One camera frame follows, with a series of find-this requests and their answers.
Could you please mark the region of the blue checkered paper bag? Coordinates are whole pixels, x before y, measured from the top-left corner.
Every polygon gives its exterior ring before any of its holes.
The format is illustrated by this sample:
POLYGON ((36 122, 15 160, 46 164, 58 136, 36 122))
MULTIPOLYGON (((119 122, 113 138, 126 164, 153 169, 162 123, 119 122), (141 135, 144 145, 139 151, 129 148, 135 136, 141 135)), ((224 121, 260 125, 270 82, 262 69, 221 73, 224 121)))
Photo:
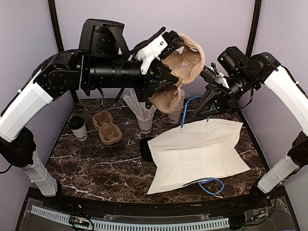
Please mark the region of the blue checkered paper bag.
POLYGON ((148 141, 157 167, 148 194, 172 191, 203 178, 250 170, 235 147, 243 123, 204 119, 172 128, 148 141))

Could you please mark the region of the white paper coffee cup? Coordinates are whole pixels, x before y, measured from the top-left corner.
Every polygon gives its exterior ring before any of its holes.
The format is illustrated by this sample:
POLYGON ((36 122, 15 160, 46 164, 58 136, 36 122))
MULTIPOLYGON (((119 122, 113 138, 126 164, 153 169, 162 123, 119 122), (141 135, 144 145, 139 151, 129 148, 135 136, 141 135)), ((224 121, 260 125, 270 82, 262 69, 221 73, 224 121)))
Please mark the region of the white paper coffee cup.
POLYGON ((85 125, 83 125, 79 129, 73 129, 72 132, 73 132, 73 134, 75 135, 75 137, 77 138, 78 141, 85 141, 88 137, 85 125))

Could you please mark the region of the black coffee lid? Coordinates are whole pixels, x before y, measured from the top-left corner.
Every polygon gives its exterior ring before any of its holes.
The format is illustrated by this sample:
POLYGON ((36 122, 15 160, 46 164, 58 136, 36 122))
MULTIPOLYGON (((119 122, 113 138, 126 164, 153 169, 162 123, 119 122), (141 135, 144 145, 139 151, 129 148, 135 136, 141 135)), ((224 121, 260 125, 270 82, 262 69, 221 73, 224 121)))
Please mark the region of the black coffee lid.
POLYGON ((73 116, 68 123, 68 126, 71 130, 78 130, 82 128, 84 125, 85 125, 85 120, 80 116, 73 116))

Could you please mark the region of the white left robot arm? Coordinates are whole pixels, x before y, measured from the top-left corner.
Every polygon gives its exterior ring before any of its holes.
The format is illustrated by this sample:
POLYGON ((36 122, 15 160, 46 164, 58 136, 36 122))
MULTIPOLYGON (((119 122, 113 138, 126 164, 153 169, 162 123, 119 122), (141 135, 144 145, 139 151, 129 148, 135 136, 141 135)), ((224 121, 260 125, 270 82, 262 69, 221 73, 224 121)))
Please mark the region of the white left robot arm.
POLYGON ((144 102, 162 88, 177 83, 161 60, 178 49, 182 38, 163 27, 129 50, 124 24, 88 19, 77 50, 59 52, 41 63, 0 115, 0 153, 21 168, 58 210, 68 206, 61 185, 42 164, 28 122, 69 90, 134 89, 144 102))

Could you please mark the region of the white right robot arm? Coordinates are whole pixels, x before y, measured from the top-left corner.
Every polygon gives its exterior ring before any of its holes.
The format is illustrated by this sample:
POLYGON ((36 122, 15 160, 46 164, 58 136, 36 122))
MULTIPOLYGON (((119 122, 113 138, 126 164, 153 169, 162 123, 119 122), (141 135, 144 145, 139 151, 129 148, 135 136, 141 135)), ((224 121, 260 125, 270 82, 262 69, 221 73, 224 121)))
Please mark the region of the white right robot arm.
POLYGON ((245 204, 255 209, 263 203, 264 194, 308 164, 308 96, 290 71, 269 52, 248 57, 232 46, 220 54, 218 62, 228 76, 219 74, 215 65, 201 68, 200 76, 208 84, 196 115, 232 113, 239 109, 237 102, 246 92, 266 86, 276 95, 276 102, 284 107, 287 118, 292 123, 297 122, 300 129, 291 149, 258 180, 246 197, 245 204))

